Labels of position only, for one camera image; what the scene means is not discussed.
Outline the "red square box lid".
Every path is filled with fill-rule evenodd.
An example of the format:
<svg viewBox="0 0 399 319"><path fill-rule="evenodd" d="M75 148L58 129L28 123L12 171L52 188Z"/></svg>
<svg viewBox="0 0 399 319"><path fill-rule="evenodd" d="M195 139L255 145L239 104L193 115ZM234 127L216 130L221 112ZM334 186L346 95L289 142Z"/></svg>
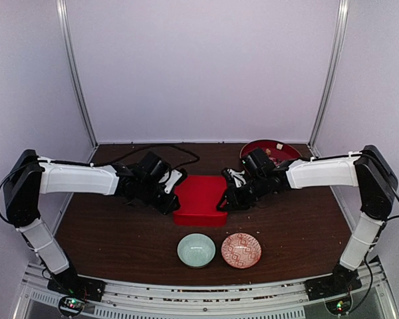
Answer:
<svg viewBox="0 0 399 319"><path fill-rule="evenodd" d="M178 196L180 208L173 214L210 215L226 213L216 209L216 205L225 190L226 181L222 176L190 175L175 188L174 192Z"/></svg>

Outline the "red square chocolate box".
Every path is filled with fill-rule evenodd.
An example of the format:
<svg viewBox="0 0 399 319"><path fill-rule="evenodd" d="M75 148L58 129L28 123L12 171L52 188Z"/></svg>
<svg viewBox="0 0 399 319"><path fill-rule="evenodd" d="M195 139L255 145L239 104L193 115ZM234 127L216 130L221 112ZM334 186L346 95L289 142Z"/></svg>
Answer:
<svg viewBox="0 0 399 319"><path fill-rule="evenodd" d="M173 214L176 225L189 227L222 227L227 222L227 213L216 213L210 215L186 215Z"/></svg>

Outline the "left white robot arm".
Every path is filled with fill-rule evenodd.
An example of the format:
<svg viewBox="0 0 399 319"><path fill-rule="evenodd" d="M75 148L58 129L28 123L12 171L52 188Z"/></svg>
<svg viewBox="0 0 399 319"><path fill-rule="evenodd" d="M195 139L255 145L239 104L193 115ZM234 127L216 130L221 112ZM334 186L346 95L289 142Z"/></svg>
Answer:
<svg viewBox="0 0 399 319"><path fill-rule="evenodd" d="M63 214L42 214L41 209L62 208L83 193L138 200L166 215L180 208L175 189L187 176L185 169L172 167L154 152L124 164L63 161L25 150L0 183L0 218L20 232L57 285L75 295L82 280L50 230L50 222L59 225Z"/></svg>

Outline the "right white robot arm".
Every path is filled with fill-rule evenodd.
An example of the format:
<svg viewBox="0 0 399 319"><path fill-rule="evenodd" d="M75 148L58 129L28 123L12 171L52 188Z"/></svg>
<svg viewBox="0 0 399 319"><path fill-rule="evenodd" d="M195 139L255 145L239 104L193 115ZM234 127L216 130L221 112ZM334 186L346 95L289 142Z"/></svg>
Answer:
<svg viewBox="0 0 399 319"><path fill-rule="evenodd" d="M358 152L327 158L290 159L275 164L260 148L241 160L242 170L225 168L221 174L226 189L216 205L218 211L242 211L263 196L280 191L321 186L356 187L360 194L360 218L328 278L333 293L342 293L353 282L353 274L364 261L392 212L398 178L374 145Z"/></svg>

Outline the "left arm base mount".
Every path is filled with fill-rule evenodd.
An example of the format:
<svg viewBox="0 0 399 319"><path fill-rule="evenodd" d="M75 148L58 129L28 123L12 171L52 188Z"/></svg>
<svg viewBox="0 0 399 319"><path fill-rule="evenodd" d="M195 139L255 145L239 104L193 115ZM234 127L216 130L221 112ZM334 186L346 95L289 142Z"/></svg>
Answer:
<svg viewBox="0 0 399 319"><path fill-rule="evenodd" d="M81 314L90 302L100 302L106 283L102 280L76 275L73 281L50 273L47 288L63 296L58 301L59 312L67 318Z"/></svg>

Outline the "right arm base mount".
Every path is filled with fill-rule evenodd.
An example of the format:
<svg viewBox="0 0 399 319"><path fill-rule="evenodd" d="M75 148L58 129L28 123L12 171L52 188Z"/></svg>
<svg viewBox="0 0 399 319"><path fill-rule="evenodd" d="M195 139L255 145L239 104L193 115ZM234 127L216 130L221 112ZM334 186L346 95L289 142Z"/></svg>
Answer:
<svg viewBox="0 0 399 319"><path fill-rule="evenodd" d="M362 287L358 272L333 273L305 281L310 301L323 300L327 311L335 316L347 315L353 307L352 291Z"/></svg>

